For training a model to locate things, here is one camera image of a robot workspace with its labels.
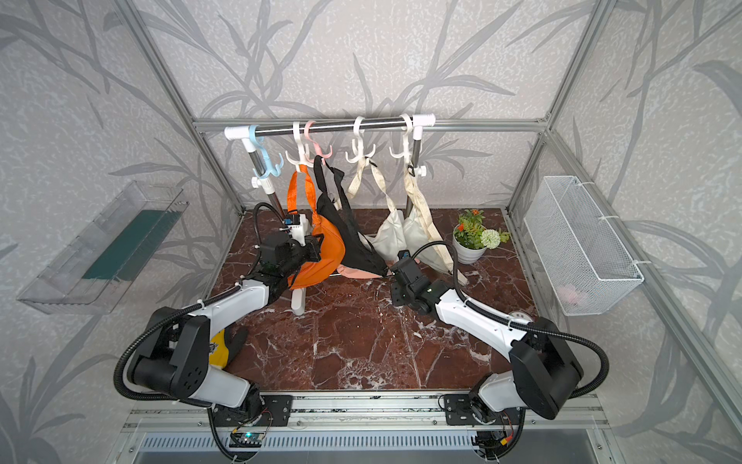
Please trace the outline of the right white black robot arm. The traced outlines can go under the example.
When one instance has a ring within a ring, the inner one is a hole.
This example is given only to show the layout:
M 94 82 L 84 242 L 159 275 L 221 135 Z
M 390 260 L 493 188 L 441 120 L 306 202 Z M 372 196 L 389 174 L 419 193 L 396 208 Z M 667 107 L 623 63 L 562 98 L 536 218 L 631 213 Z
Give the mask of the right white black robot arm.
M 490 425 L 512 410 L 531 410 L 553 420 L 567 400 L 589 394 L 606 381 L 610 361 L 597 343 L 562 332 L 547 318 L 531 320 L 493 309 L 466 295 L 458 280 L 430 280 L 417 257 L 438 246 L 452 248 L 434 241 L 398 253 L 390 268 L 392 305 L 461 329 L 508 360 L 509 371 L 487 374 L 471 388 L 468 402 L 475 421 Z

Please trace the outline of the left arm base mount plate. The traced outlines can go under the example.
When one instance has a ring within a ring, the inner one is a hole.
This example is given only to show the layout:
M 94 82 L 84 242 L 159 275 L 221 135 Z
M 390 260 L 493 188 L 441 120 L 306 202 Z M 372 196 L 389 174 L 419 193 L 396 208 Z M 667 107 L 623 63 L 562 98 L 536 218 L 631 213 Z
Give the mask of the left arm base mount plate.
M 268 394 L 262 396 L 264 402 L 260 415 L 252 420 L 240 411 L 216 408 L 214 424 L 216 427 L 286 427 L 291 417 L 294 397 L 290 394 Z

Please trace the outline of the black bag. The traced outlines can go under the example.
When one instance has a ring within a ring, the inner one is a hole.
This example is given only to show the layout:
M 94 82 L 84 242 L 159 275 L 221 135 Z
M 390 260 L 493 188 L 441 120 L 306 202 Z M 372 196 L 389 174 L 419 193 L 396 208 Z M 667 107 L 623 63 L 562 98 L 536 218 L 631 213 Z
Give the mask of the black bag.
M 336 207 L 334 201 L 330 198 L 325 169 L 332 174 L 338 193 L 337 198 L 340 200 L 340 207 Z M 342 187 L 344 172 L 331 167 L 325 160 L 317 156 L 313 162 L 313 170 L 316 186 L 320 191 L 320 196 L 317 199 L 318 212 L 336 226 L 345 244 L 345 256 L 340 265 L 387 276 L 388 266 L 386 266 L 386 262 L 359 230 L 359 224 L 350 201 Z

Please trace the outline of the pink bag with braided strap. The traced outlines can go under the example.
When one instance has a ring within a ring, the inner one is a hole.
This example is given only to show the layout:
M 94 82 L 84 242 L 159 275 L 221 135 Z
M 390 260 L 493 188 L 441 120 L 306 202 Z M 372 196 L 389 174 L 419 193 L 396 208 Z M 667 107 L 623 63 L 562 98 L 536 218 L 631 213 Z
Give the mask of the pink bag with braided strap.
M 351 280 L 373 280 L 373 278 L 383 278 L 385 276 L 384 274 L 379 275 L 343 265 L 339 265 L 336 272 L 338 272 L 340 276 L 344 276 L 344 278 L 351 278 Z

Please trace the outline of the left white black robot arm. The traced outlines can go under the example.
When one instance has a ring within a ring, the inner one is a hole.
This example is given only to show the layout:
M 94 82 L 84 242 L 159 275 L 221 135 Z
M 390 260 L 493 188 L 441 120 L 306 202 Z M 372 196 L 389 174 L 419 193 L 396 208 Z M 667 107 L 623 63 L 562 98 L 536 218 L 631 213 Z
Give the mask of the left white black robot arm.
M 324 240 L 280 230 L 258 240 L 250 273 L 230 289 L 189 307 L 161 307 L 116 363 L 113 385 L 136 401 L 178 400 L 202 407 L 259 407 L 251 382 L 211 365 L 211 341 L 247 315 L 268 307 L 316 264 Z

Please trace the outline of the orange crescent bag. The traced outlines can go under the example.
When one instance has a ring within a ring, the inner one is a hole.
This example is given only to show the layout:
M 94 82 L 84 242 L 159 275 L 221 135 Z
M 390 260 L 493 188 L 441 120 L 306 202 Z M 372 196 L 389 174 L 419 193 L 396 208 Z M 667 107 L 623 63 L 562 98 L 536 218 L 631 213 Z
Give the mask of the orange crescent bag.
M 345 244 L 336 226 L 322 216 L 317 209 L 317 195 L 311 175 L 306 165 L 300 164 L 293 174 L 287 193 L 288 212 L 298 212 L 298 180 L 300 173 L 305 180 L 305 196 L 311 209 L 311 234 L 305 238 L 308 251 L 307 261 L 298 275 L 291 281 L 290 288 L 298 290 L 314 286 L 329 278 L 340 266 L 345 256 Z

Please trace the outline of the cream bag with brown-striped strap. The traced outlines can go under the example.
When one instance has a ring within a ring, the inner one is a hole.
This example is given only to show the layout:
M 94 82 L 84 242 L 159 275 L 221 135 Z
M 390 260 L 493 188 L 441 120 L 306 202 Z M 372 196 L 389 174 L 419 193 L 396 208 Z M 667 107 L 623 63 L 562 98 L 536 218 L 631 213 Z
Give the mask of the cream bag with brown-striped strap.
M 433 222 L 427 201 L 410 170 L 405 172 L 404 186 L 413 208 L 409 216 L 403 220 L 403 232 L 409 251 L 415 252 L 430 242 L 442 241 L 442 236 Z M 429 247 L 421 251 L 417 259 L 439 273 L 453 274 L 455 260 L 446 245 Z

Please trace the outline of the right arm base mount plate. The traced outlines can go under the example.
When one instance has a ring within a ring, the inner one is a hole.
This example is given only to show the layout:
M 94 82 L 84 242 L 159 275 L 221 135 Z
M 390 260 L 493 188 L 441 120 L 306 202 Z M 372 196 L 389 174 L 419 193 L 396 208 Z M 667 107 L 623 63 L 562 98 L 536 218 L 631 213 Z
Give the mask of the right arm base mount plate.
M 442 394 L 438 397 L 439 407 L 444 411 L 446 424 L 453 426 L 520 426 L 524 421 L 523 408 L 509 408 L 493 412 L 485 408 L 479 400 L 471 400 L 468 394 Z

